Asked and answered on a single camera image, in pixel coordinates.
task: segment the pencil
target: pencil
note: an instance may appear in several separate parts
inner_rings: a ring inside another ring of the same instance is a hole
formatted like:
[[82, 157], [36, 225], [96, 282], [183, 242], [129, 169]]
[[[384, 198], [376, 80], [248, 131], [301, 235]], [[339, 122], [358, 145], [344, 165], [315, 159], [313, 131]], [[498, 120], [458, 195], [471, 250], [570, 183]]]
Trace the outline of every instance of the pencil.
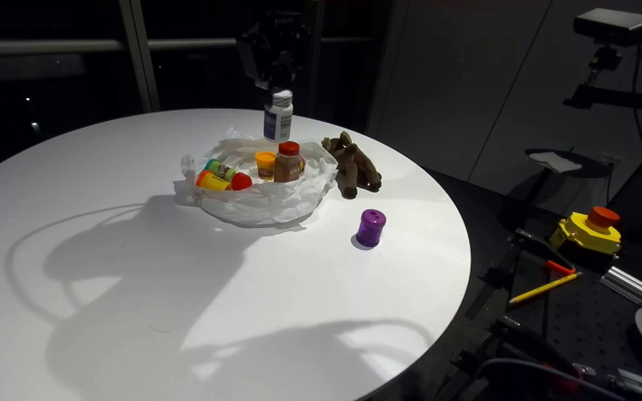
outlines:
[[525, 292], [524, 294], [518, 295], [517, 297], [513, 297], [511, 300], [509, 300], [509, 303], [512, 304], [512, 303], [522, 302], [523, 300], [530, 299], [531, 297], [533, 297], [535, 295], [543, 294], [544, 292], [546, 292], [546, 291], [548, 291], [548, 290], [550, 290], [550, 289], [552, 289], [554, 287], [558, 287], [561, 284], [564, 284], [564, 282], [569, 282], [569, 281], [573, 280], [574, 278], [578, 278], [579, 276], [581, 276], [581, 274], [582, 274], [581, 272], [575, 272], [574, 274], [572, 274], [570, 276], [561, 277], [558, 280], [553, 280], [549, 284], [544, 284], [541, 287], [538, 287], [538, 288], [535, 288], [535, 289], [533, 289], [531, 291]]

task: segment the white bottle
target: white bottle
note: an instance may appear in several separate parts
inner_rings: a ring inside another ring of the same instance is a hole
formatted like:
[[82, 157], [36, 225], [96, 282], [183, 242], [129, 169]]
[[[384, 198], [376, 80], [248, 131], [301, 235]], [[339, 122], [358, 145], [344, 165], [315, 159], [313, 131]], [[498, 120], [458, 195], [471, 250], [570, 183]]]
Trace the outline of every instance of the white bottle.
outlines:
[[291, 91], [285, 89], [273, 94], [272, 104], [264, 106], [264, 137], [270, 142], [281, 144], [291, 136], [292, 97]]

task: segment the spice jar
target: spice jar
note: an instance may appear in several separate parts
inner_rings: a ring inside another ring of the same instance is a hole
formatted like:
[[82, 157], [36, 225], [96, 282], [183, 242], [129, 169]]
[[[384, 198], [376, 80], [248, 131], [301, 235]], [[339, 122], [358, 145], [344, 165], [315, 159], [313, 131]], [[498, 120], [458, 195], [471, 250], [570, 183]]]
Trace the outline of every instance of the spice jar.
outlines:
[[279, 144], [276, 162], [274, 163], [274, 181], [288, 183], [299, 179], [301, 174], [301, 156], [299, 144], [296, 142], [283, 142]]

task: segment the white wall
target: white wall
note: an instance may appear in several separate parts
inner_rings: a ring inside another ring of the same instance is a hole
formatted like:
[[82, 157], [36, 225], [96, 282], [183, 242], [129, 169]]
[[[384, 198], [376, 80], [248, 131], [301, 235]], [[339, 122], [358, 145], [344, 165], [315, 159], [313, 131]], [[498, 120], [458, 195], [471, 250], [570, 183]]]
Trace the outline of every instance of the white wall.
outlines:
[[[631, 110], [561, 102], [586, 78], [598, 48], [573, 32], [574, 16], [595, 7], [642, 13], [642, 2], [554, 0], [480, 155], [547, 3], [410, 2], [379, 139], [425, 167], [517, 198], [540, 171], [526, 148], [575, 146], [594, 158], [607, 152], [624, 160], [611, 183], [616, 193], [642, 161]], [[621, 53], [619, 70], [603, 73], [599, 87], [631, 88], [635, 48]], [[586, 210], [605, 203], [605, 189], [603, 179], [553, 177], [535, 204], [556, 213]]]

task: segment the dark floor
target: dark floor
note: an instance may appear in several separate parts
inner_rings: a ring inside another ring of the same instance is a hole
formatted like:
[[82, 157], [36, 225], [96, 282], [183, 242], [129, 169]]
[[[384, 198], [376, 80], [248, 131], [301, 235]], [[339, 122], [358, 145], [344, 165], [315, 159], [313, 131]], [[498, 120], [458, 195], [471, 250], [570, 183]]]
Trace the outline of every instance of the dark floor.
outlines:
[[[490, 264], [499, 262], [507, 249], [507, 238], [512, 232], [500, 222], [501, 212], [517, 207], [509, 198], [479, 188], [447, 175], [428, 170], [428, 173], [446, 190], [464, 219], [471, 246], [471, 278], [458, 314], [441, 338], [396, 380], [372, 394], [371, 401], [432, 401], [441, 383], [456, 368], [449, 362], [456, 353], [469, 344], [479, 344], [485, 335], [487, 320], [468, 320], [464, 312], [478, 294], [483, 282], [478, 277]], [[533, 208], [524, 227], [535, 234], [548, 234], [559, 216]], [[639, 253], [640, 248], [632, 251]], [[506, 299], [493, 297], [485, 305], [484, 315], [504, 311]]]

